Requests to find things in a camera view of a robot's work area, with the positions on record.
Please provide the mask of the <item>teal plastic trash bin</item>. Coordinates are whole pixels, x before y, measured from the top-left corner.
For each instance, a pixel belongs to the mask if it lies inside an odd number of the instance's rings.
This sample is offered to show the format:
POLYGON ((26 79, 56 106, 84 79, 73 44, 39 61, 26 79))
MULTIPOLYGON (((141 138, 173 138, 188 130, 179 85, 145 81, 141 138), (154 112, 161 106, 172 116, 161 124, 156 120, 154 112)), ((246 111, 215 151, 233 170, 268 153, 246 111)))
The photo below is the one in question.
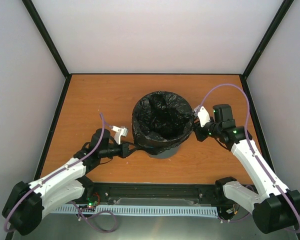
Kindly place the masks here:
POLYGON ((168 150, 165 150, 157 155, 153 155, 153 154, 149 154, 149 153, 147 155, 150 158, 154 158, 154 159, 169 159, 172 156, 174 156, 178 152, 179 149, 180 149, 180 146, 177 146, 177 147, 173 147, 168 150))

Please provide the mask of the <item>black plastic trash bag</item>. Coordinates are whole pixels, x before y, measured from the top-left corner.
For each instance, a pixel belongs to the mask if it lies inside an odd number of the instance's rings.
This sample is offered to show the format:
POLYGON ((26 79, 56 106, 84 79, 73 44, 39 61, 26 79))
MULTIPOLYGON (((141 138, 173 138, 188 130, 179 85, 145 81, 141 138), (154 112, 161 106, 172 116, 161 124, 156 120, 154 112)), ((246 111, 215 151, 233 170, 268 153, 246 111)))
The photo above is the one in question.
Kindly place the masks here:
POLYGON ((195 116, 182 96, 155 91, 143 96, 132 111, 133 141, 149 155, 179 147, 193 132, 195 116))

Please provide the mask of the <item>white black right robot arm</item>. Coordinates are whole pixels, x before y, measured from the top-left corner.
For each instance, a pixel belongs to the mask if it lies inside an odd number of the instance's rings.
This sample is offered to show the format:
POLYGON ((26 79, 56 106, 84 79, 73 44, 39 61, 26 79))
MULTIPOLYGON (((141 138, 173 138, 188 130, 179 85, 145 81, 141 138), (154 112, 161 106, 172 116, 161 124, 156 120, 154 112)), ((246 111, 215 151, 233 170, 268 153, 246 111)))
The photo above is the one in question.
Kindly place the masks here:
POLYGON ((241 185, 233 177, 216 181, 217 197, 232 200, 248 211, 258 229, 264 233, 298 226, 300 193, 290 190, 269 167, 255 141, 244 126, 236 126, 228 104, 213 106, 210 116, 203 106, 194 109, 195 135, 203 142, 208 137, 220 141, 242 164, 252 180, 255 191, 241 185))

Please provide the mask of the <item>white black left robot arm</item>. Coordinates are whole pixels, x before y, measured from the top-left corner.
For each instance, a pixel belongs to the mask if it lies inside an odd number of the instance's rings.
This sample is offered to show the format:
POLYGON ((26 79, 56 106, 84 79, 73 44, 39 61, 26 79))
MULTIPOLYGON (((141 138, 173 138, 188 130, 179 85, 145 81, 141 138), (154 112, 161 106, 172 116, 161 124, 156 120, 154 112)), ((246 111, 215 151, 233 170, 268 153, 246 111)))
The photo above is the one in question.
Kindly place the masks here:
POLYGON ((58 207, 73 200, 91 200, 94 184, 87 174, 103 158, 124 159, 139 150, 136 144, 121 140, 125 131, 122 128, 112 137, 109 130, 99 128, 64 165, 42 178, 14 185, 2 210, 4 230, 26 236, 58 207))

